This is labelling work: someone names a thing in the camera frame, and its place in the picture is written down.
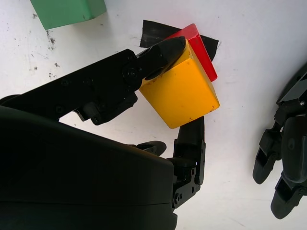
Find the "red block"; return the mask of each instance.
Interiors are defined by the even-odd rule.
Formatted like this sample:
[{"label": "red block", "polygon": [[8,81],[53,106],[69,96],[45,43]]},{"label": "red block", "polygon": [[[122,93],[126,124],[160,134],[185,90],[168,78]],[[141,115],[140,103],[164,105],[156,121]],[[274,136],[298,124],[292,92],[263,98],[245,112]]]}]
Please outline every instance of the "red block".
[{"label": "red block", "polygon": [[180,36],[184,36],[189,41],[192,49],[194,50],[198,60],[200,61],[210,81],[214,81],[215,79],[217,79],[217,74],[209,58],[205,45],[201,40],[201,36],[196,28],[196,25],[191,24],[183,28],[182,30],[178,31],[177,33],[169,36],[168,38],[180,37]]}]

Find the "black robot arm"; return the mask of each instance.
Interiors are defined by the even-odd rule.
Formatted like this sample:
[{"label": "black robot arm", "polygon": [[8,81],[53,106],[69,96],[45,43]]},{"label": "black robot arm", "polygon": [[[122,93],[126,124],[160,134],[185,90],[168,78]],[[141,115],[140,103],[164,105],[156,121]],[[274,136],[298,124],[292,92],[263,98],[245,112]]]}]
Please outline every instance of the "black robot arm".
[{"label": "black robot arm", "polygon": [[139,55],[125,50],[0,100],[0,229],[175,229],[174,209],[203,182],[203,117],[180,127],[170,159],[160,157],[163,142],[130,146],[58,120],[75,111],[110,121],[184,48],[180,37]]}]

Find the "dark stain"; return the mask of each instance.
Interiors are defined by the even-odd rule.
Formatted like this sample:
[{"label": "dark stain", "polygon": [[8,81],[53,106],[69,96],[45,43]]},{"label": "dark stain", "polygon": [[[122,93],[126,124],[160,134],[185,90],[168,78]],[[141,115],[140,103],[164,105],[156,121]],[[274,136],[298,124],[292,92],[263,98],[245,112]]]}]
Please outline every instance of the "dark stain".
[{"label": "dark stain", "polygon": [[51,78],[56,78],[57,76],[56,75],[54,75],[54,74],[52,74],[52,73],[49,73],[49,78],[50,78],[50,80],[51,80]]},{"label": "dark stain", "polygon": [[237,220],[235,220],[235,219],[232,219],[232,218],[230,218],[230,217],[229,217],[229,219],[231,219],[232,221],[238,223],[238,224],[241,225],[242,227],[246,228],[245,225],[241,224],[239,221],[237,221]]},{"label": "dark stain", "polygon": [[46,33],[47,33],[47,38],[49,39],[49,42],[52,44],[51,47],[48,47],[49,50],[54,50],[54,45],[55,45],[55,39],[53,37],[51,37],[50,35],[50,30],[46,30]]},{"label": "dark stain", "polygon": [[52,45],[54,46],[54,44],[55,44],[55,39],[54,38],[50,38],[50,42],[52,43]]}]

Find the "screw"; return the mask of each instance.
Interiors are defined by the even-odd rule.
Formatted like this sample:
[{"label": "screw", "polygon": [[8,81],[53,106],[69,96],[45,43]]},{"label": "screw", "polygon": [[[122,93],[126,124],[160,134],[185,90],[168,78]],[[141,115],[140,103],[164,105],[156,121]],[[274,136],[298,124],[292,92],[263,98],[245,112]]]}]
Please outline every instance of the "screw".
[{"label": "screw", "polygon": [[301,188],[301,189],[299,190],[299,195],[304,195],[305,192],[306,192],[306,189]]},{"label": "screw", "polygon": [[137,71],[134,68],[129,68],[128,69],[128,76],[131,78],[131,80],[135,80],[138,76]]},{"label": "screw", "polygon": [[64,108],[60,105],[56,106],[56,113],[61,114],[64,112]]},{"label": "screw", "polygon": [[178,193],[176,193],[176,195],[175,195],[175,204],[177,205],[179,202],[180,202],[180,196],[179,196],[179,194]]}]

